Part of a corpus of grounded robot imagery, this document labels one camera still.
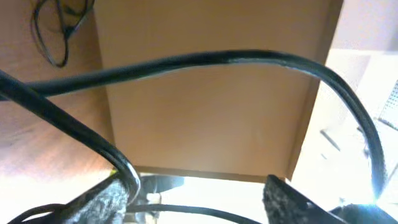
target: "brown wood surface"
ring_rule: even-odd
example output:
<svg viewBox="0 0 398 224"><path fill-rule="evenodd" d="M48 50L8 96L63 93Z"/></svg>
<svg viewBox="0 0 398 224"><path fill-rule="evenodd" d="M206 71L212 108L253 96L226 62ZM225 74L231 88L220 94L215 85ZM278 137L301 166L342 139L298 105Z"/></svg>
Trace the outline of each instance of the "brown wood surface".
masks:
<svg viewBox="0 0 398 224"><path fill-rule="evenodd" d="M1 70L26 82L101 69L92 14L70 39L70 61L59 69L35 46L30 31L34 4L29 0L1 1ZM104 88L51 101L113 141ZM68 202L109 174L111 166L101 156L15 103L1 102L0 115L0 223L34 206Z"/></svg>
<svg viewBox="0 0 398 224"><path fill-rule="evenodd" d="M103 65L111 68L226 49L324 62L340 7L335 0L98 0L95 13ZM116 145L139 170L253 181L291 178L317 88L316 79L292 70L241 65L107 91Z"/></svg>

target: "wooden panel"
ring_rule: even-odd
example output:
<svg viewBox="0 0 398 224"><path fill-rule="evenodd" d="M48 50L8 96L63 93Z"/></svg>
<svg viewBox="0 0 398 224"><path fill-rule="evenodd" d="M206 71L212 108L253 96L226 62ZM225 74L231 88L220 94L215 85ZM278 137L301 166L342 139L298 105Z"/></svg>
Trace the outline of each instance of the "wooden panel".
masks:
<svg viewBox="0 0 398 224"><path fill-rule="evenodd" d="M0 69L23 80L47 80L101 69L96 24L89 16L70 40L70 61L53 68L30 32L34 1L1 1ZM112 141L104 88L51 98ZM66 203L109 175L110 164L13 102L0 103L0 223L47 203Z"/></svg>
<svg viewBox="0 0 398 224"><path fill-rule="evenodd" d="M225 49L282 50L322 62L335 5L341 1L98 1L103 64ZM116 145L135 165L287 177L317 86L283 68L245 65L185 70L107 90Z"/></svg>

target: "black wire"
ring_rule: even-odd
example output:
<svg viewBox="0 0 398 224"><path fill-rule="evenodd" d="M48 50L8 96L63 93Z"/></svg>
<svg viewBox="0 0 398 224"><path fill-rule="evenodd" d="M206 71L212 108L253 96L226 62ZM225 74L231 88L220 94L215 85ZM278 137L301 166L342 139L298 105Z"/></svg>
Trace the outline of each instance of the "black wire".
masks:
<svg viewBox="0 0 398 224"><path fill-rule="evenodd" d="M209 215L212 217L222 218L235 223L245 223L245 224L260 224L254 220L251 220L240 215L235 215L229 212L224 212L212 208L202 208L202 207L191 207L182 205L161 205L161 204L151 204L151 205L133 205L128 206L127 212L183 212L183 213L194 213Z"/></svg>
<svg viewBox="0 0 398 224"><path fill-rule="evenodd" d="M1 70L0 95L15 101L25 109L102 155L123 175L130 192L134 192L131 194L133 196L130 197L129 203L137 197L141 187L137 172L129 160L116 147L107 142L107 140L95 131L30 89L27 85Z"/></svg>
<svg viewBox="0 0 398 224"><path fill-rule="evenodd" d="M379 198L385 183L386 171L384 155L379 136L372 119L358 97L334 71L325 66L292 54L268 50L226 50L180 55L153 60L151 62L126 67L101 70L69 78L59 78L27 85L43 96L53 96L95 86L107 85L127 80L146 78L173 72L182 68L209 65L234 65L243 63L264 63L280 65L298 70L324 81L344 101L359 125L364 130L371 156L372 184L375 199Z"/></svg>
<svg viewBox="0 0 398 224"><path fill-rule="evenodd" d="M34 215L43 214L43 213L47 213L47 212L54 212L56 210L62 209L64 206L65 205L54 203L54 204L48 204L48 205L31 208L28 211L18 215L18 217L15 217L8 224L21 223L25 219L32 217Z"/></svg>
<svg viewBox="0 0 398 224"><path fill-rule="evenodd" d="M63 17L63 9L60 3L60 0L55 0L56 7L57 7L57 14L58 14L58 19L60 22L60 27L62 29L62 38L63 38L63 44L64 44L64 55L63 59L61 62L56 62L56 60L52 57L49 49L47 48L46 44L44 43L44 39L42 37L42 33L40 31L39 27L39 14L40 10L42 9L43 5L49 0L40 0L37 5L35 10L33 11L33 16L32 16L32 22L34 25L34 30L37 36L37 44L39 44L39 50L41 51L42 55L46 58L47 61L49 61L54 67L62 68L68 63L69 59L69 44L68 40L70 36L75 33L78 28L81 26L83 21L86 19L87 14L92 10L93 5L95 0L91 3L91 5L88 5L88 0L85 0L85 6L83 9L83 13L79 13L76 16L79 16L78 22L73 25L73 26L67 26L65 23L65 19Z"/></svg>

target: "white wall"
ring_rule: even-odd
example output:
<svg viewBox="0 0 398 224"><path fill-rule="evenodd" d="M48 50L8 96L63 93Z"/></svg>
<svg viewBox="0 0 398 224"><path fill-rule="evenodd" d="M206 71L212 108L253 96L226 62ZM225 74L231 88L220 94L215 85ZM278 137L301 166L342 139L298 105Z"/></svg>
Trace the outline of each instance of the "white wall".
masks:
<svg viewBox="0 0 398 224"><path fill-rule="evenodd" d="M345 0L333 49L398 50L398 1Z"/></svg>

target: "wooden desk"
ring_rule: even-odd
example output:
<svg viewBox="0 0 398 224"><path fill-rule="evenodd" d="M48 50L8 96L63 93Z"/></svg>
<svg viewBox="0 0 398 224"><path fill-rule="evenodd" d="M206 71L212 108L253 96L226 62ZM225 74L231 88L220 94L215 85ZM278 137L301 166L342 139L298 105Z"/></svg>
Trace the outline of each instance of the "wooden desk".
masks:
<svg viewBox="0 0 398 224"><path fill-rule="evenodd" d="M271 49L324 62L341 1L130 1L95 6L105 68L168 55ZM260 65L107 87L116 146L139 170L291 178L318 81Z"/></svg>

